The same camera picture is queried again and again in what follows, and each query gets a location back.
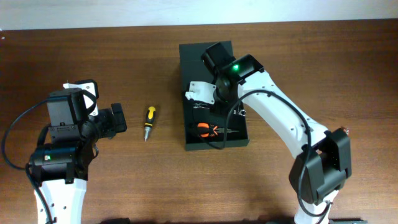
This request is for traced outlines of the orange black needle-nose pliers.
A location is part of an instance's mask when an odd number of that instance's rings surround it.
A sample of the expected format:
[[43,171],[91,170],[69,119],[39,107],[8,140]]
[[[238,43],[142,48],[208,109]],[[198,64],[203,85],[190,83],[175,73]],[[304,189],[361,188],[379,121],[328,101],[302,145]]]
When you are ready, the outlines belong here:
[[215,124],[209,123],[197,123],[194,125],[192,131],[195,134],[198,134],[202,138],[213,138],[217,137],[219,134],[227,134],[227,133],[238,133],[238,130],[229,129],[229,128],[221,128]]

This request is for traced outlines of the silver ratchet wrench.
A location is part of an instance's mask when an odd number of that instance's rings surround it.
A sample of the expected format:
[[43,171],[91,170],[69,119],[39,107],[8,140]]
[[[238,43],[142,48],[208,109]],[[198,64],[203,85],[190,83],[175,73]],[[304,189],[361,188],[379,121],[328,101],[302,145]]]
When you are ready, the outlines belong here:
[[[194,110],[199,110],[199,109],[204,109],[204,110],[210,110],[209,106],[206,105],[201,105],[201,104],[195,104],[193,105]],[[246,116],[246,110],[242,106],[238,106],[236,109],[233,110],[234,115],[239,115],[239,116]]]

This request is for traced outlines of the yellow black screwdriver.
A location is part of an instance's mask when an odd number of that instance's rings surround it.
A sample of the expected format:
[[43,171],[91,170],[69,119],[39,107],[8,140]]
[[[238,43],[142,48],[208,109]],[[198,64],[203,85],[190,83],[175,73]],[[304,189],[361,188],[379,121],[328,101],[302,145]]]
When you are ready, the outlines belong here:
[[144,141],[145,142],[148,140],[151,129],[154,125],[155,114],[156,114],[156,108],[154,106],[150,106],[147,109],[146,116],[145,116],[145,123],[144,123]]

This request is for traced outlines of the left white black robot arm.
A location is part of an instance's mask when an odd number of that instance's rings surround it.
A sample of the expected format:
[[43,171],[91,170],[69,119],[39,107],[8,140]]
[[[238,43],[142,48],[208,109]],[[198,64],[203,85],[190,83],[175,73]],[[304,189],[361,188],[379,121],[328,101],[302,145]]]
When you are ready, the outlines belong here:
[[97,97],[80,88],[49,94],[50,116],[25,170],[31,179],[39,223],[80,223],[88,167],[97,157],[99,139],[127,130],[121,104],[95,111],[85,99]]

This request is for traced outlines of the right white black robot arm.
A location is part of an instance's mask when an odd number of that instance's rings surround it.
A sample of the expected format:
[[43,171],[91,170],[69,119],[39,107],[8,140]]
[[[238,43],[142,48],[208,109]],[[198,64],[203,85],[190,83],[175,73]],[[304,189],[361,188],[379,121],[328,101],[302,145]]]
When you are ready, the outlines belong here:
[[289,182],[298,210],[292,223],[331,223],[333,201],[352,175],[348,129],[330,131],[305,114],[250,54],[236,59],[217,42],[206,48],[201,59],[213,83],[192,82],[186,97],[208,105],[216,101],[228,105],[227,121],[240,104],[251,107],[295,159]]

